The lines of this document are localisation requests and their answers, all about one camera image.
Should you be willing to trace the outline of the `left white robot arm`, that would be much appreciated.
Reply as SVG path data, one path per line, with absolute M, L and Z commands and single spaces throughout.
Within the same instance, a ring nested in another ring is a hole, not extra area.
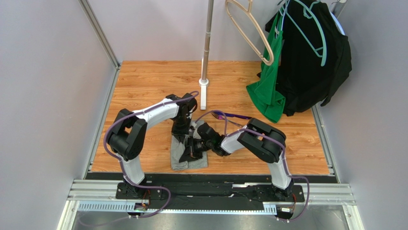
M 160 102 L 141 110 L 121 110 L 115 122 L 108 128 L 103 138 L 107 153 L 118 159 L 124 180 L 137 188 L 145 188 L 141 182 L 145 174 L 141 167 L 141 153 L 146 132 L 153 126 L 172 120 L 171 135 L 183 142 L 189 135 L 192 113 L 197 108 L 198 91 L 178 97 L 174 94 L 166 96 Z

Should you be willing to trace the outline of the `grey cloth napkin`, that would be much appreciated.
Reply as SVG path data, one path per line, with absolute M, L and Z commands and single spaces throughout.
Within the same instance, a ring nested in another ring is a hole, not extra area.
M 200 135 L 197 133 L 197 128 L 204 124 L 204 121 L 198 121 L 193 123 L 193 130 L 189 132 L 188 136 L 185 136 L 183 140 L 177 140 L 175 136 L 171 136 L 170 143 L 170 165 L 174 171 L 182 171 L 187 169 L 201 169 L 208 167 L 207 152 L 199 153 L 193 157 L 191 155 L 190 147 L 188 146 L 188 138 L 199 139 Z

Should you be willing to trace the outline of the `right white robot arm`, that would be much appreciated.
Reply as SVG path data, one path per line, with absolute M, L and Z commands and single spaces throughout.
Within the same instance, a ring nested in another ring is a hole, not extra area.
M 273 191 L 289 196 L 294 182 L 285 162 L 285 141 L 286 135 L 282 131 L 256 118 L 226 135 L 219 134 L 206 122 L 198 121 L 191 124 L 187 136 L 173 139 L 171 151 L 177 153 L 177 163 L 185 163 L 201 160 L 209 150 L 224 157 L 247 149 L 267 163 Z

